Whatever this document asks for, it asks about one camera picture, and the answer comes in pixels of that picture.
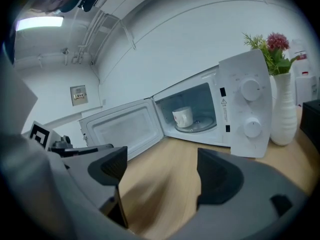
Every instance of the white microwave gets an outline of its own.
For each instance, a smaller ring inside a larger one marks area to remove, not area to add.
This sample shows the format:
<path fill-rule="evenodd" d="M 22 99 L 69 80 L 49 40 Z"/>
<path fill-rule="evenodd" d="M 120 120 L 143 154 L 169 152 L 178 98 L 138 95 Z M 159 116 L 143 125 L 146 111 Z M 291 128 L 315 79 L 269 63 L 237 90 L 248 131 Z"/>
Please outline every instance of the white microwave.
<path fill-rule="evenodd" d="M 194 123 L 178 128 L 172 111 L 191 107 Z M 88 147 L 128 147 L 128 159 L 168 136 L 231 148 L 231 154 L 261 158 L 271 128 L 272 93 L 262 52 L 251 50 L 219 62 L 149 98 L 79 121 Z"/>

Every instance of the white vase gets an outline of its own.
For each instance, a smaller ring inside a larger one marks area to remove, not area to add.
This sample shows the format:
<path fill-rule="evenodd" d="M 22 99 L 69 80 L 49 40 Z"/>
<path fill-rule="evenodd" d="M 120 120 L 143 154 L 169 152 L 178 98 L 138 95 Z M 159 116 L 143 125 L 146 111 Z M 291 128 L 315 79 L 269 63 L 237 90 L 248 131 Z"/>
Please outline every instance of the white vase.
<path fill-rule="evenodd" d="M 272 112 L 270 138 L 280 146 L 289 144 L 297 131 L 297 109 L 292 97 L 290 77 L 291 73 L 274 76 L 277 96 Z"/>

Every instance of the wooden tabletop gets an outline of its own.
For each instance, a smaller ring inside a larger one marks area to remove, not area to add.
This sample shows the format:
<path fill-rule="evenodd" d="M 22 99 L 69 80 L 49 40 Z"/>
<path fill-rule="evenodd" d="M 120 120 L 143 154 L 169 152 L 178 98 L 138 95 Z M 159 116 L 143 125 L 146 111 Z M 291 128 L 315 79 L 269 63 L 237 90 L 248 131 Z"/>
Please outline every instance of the wooden tabletop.
<path fill-rule="evenodd" d="M 298 108 L 298 122 L 301 114 Z M 196 213 L 201 192 L 198 148 L 230 153 L 230 148 L 166 137 L 129 161 L 119 189 L 131 231 L 152 240 L 165 239 Z M 276 168 L 307 195 L 319 179 L 320 155 L 300 128 L 287 146 L 270 141 L 265 156 L 256 161 Z"/>

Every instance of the white mug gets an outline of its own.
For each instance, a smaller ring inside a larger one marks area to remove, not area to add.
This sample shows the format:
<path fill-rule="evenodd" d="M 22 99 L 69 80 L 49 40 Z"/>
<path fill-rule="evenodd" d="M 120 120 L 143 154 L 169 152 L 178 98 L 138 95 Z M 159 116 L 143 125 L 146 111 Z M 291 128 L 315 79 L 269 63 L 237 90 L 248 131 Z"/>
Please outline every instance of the white mug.
<path fill-rule="evenodd" d="M 184 106 L 172 112 L 176 125 L 180 128 L 189 127 L 194 123 L 191 107 Z"/>

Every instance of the flower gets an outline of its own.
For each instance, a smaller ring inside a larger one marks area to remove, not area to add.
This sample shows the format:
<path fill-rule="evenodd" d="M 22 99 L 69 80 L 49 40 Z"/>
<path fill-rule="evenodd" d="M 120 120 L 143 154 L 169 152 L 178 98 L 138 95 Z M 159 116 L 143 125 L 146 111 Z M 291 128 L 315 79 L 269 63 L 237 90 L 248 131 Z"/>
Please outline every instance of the flower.
<path fill-rule="evenodd" d="M 280 33 L 271 33 L 268 35 L 266 40 L 269 50 L 273 51 L 274 49 L 281 49 L 285 51 L 289 48 L 289 41 L 288 39 Z"/>

